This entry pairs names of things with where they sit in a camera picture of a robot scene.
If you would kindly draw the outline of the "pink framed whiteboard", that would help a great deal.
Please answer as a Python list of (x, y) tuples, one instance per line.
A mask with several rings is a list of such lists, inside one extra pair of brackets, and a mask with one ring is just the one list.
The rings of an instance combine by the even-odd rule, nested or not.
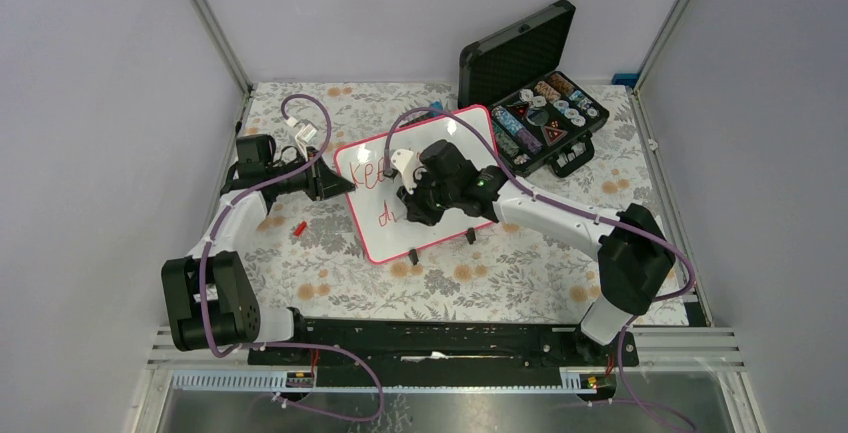
[[(384, 176), (384, 146), (387, 135), (360, 140), (337, 150), (337, 172), (355, 185), (347, 195), (354, 230), (359, 234), (366, 258), (374, 264), (405, 257), (412, 249), (421, 250), (447, 239), (462, 236), (470, 228), (491, 224), (484, 218), (468, 217), (458, 209), (444, 213), (435, 226), (406, 219), (406, 207), (397, 197), (402, 180)], [(415, 153), (438, 140), (453, 143), (477, 169), (493, 165), (487, 151), (495, 145), (489, 111), (476, 105), (459, 110), (454, 118), (441, 116), (396, 130), (391, 149)]]

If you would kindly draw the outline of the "red marker cap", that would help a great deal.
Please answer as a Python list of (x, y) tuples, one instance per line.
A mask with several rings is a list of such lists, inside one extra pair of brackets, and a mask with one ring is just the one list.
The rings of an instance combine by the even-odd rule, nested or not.
[(306, 222), (306, 221), (302, 221), (302, 222), (301, 222), (301, 223), (300, 223), (300, 224), (296, 227), (296, 229), (294, 230), (293, 235), (294, 235), (295, 237), (300, 237), (300, 236), (304, 233), (304, 231), (306, 230), (307, 226), (308, 226), (307, 222)]

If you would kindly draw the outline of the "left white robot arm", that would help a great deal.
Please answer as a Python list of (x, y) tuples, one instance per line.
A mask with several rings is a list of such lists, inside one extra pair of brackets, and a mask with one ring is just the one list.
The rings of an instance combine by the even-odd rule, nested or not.
[(297, 312), (260, 306), (241, 255), (279, 196), (302, 192), (322, 201), (351, 193), (355, 185), (312, 147), (289, 162), (276, 159), (270, 135), (240, 138), (236, 152), (204, 237), (186, 256), (162, 267), (172, 340), (180, 351), (272, 342), (282, 361), (296, 364), (309, 354), (311, 341), (295, 327)]

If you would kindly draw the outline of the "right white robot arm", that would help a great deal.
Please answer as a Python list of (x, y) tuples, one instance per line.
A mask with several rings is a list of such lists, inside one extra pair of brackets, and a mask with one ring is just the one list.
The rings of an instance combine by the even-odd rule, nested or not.
[(434, 227), (457, 210), (469, 218), (530, 228), (598, 264), (601, 294), (573, 339), (583, 363), (597, 365), (612, 353), (619, 332), (647, 312), (674, 266), (670, 244), (641, 205), (623, 211), (581, 205), (496, 165), (478, 169), (446, 140), (421, 153), (396, 149), (388, 161), (391, 174), (402, 180), (397, 196), (410, 222)]

